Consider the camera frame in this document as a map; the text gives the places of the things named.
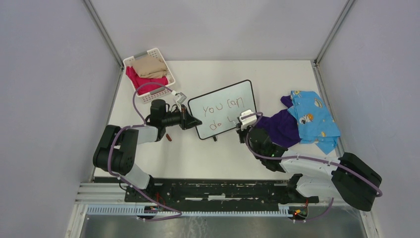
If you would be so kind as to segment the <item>black framed whiteboard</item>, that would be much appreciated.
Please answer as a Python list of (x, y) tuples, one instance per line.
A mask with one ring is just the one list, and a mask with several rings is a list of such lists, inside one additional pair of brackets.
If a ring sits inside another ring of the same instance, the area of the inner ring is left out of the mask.
[(232, 130), (240, 122), (240, 116), (257, 110), (252, 82), (243, 80), (192, 98), (188, 108), (191, 115), (202, 122), (196, 127), (199, 139)]

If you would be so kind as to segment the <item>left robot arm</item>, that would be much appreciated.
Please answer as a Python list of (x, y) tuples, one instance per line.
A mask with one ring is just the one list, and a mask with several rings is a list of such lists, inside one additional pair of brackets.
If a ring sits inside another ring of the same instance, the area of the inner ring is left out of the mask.
[(165, 100), (153, 100), (145, 125), (107, 125), (93, 155), (94, 167), (137, 188), (136, 194), (142, 201), (152, 201), (156, 189), (150, 185), (152, 176), (135, 165), (137, 146), (159, 142), (170, 126), (178, 125), (187, 130), (202, 125), (202, 121), (192, 116), (184, 104), (174, 106), (171, 111)]

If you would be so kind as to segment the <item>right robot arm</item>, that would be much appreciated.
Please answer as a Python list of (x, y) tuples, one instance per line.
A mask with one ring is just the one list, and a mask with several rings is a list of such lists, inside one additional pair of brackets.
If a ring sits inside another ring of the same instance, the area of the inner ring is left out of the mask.
[(381, 176), (353, 153), (341, 157), (301, 154), (273, 143), (262, 128), (236, 125), (240, 142), (268, 170), (289, 173), (286, 196), (292, 202), (304, 197), (339, 198), (362, 211), (370, 211), (382, 196)]

